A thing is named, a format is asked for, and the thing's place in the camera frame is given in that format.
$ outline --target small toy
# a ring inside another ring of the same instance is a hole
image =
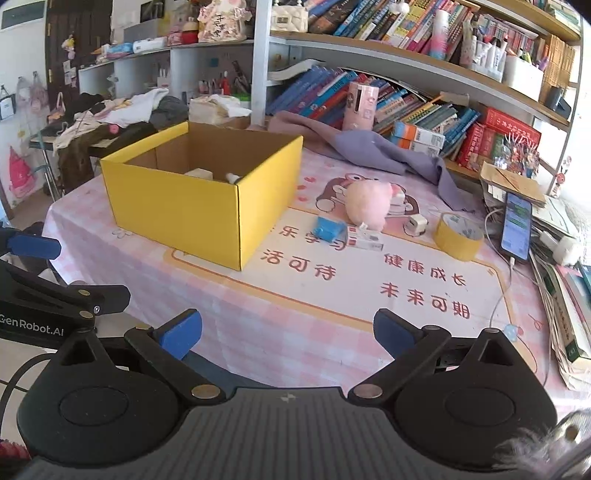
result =
[[[245,0],[213,0],[199,12],[199,41],[246,40],[245,22],[251,18]]]
[[[347,188],[345,208],[352,223],[362,223],[367,229],[381,232],[386,225],[386,215],[390,211],[392,185],[379,180],[362,180]]]
[[[74,40],[74,35],[71,34],[67,39],[63,41],[61,47],[68,52],[68,59],[74,60],[76,58],[76,42]]]
[[[505,325],[505,328],[503,328],[503,333],[511,342],[517,341],[517,331],[518,328],[511,324]]]
[[[319,216],[312,233],[321,240],[332,243],[345,230],[345,227],[346,225],[343,222],[333,222],[332,220],[328,220],[328,218]]]

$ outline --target yellow cardboard box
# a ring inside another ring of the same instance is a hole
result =
[[[144,138],[101,160],[115,221],[241,270],[295,195],[302,142],[189,122]],[[214,180],[183,175],[195,168]],[[242,178],[231,185],[226,173]]]

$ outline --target yellow tape roll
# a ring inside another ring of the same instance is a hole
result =
[[[453,258],[469,262],[476,258],[484,235],[480,227],[471,220],[454,213],[444,213],[439,219],[435,244]]]

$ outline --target pink bag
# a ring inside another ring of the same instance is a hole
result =
[[[9,159],[10,191],[18,199],[23,198],[35,186],[31,167],[10,147]]]

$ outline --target bookshelf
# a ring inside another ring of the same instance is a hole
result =
[[[482,12],[494,14],[507,21],[521,25],[543,37],[550,34],[571,45],[580,46],[579,79],[571,88],[576,89],[570,121],[549,110],[542,103],[523,95],[507,85],[491,78],[464,69],[445,61],[436,60],[420,53],[402,50],[391,45],[354,38],[335,37],[309,33],[271,32],[271,0],[257,3],[255,21],[255,44],[252,72],[252,115],[254,125],[264,125],[267,102],[272,101],[282,89],[280,82],[270,82],[268,72],[282,70],[304,59],[318,59],[328,67],[349,68],[389,77],[413,85],[425,93],[438,94],[441,91],[467,93],[471,102],[478,102],[507,113],[528,125],[544,122],[566,133],[559,158],[553,158],[550,165],[541,166],[551,175],[560,171],[566,157],[570,133],[577,119],[577,104],[582,76],[584,37],[589,30],[578,35],[548,13],[525,0],[469,0],[480,7]],[[457,164],[448,163],[448,170],[464,178],[478,180],[478,173]]]
[[[380,42],[313,33],[271,33],[271,44],[305,48],[301,59],[325,60],[331,66],[357,68],[391,76],[420,90],[469,93],[470,98],[524,120],[524,113],[566,131],[569,122],[544,105],[478,72]]]
[[[577,43],[581,40],[577,32],[556,20],[541,8],[535,7],[524,0],[471,0],[491,13],[499,14],[513,23],[547,35],[556,35],[566,43]]]

